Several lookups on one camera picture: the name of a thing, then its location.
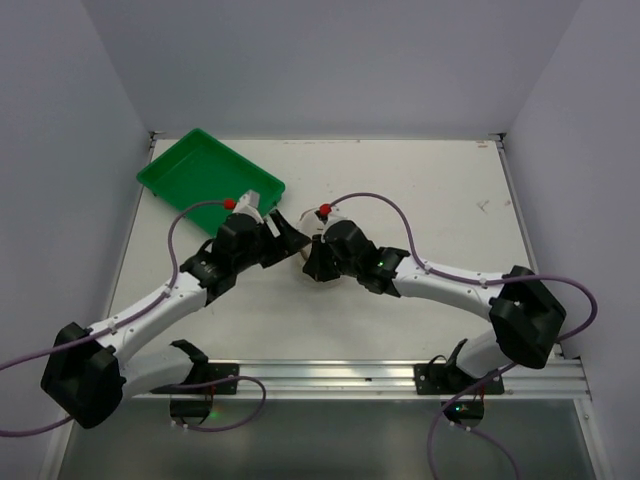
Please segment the white round mesh laundry bag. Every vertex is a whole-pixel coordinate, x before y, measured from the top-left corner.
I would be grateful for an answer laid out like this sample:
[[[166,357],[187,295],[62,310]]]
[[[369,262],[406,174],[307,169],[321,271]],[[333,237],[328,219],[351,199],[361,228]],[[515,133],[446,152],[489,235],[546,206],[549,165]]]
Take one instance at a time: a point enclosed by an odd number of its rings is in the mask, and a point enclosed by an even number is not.
[[[309,209],[301,214],[295,228],[307,237],[312,238],[314,235],[322,233],[323,226],[324,224],[314,213],[314,209]],[[311,249],[312,246],[307,245],[292,257],[291,271],[294,278],[307,288],[314,290],[328,290],[338,287],[344,281],[344,278],[334,279],[327,282],[316,282],[303,272],[303,267],[309,258]]]

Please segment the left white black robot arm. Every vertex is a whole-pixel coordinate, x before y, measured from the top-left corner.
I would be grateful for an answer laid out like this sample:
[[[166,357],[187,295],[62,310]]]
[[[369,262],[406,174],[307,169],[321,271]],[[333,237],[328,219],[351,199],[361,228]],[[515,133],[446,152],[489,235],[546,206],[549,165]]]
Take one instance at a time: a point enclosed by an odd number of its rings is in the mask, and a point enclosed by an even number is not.
[[[214,376],[207,356],[186,340],[157,355],[140,350],[183,318],[232,289],[240,273],[271,267],[310,244],[277,210],[262,220],[233,213],[168,281],[120,313],[89,327],[70,323],[54,341],[41,387],[81,427],[110,417],[132,396],[169,387],[204,391]]]

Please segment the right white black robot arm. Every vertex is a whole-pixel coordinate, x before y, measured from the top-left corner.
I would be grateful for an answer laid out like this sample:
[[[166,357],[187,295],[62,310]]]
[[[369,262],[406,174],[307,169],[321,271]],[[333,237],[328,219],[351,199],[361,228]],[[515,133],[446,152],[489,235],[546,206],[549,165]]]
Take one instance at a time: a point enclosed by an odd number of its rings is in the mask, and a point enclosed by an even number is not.
[[[435,301],[490,323],[490,331],[459,341],[443,363],[417,366],[419,393],[459,393],[511,363],[546,366],[566,311],[531,270],[515,266],[464,283],[461,270],[430,267],[407,250],[376,246],[346,218],[321,220],[309,213],[297,226],[311,239],[302,271],[313,281],[351,277],[373,294]]]

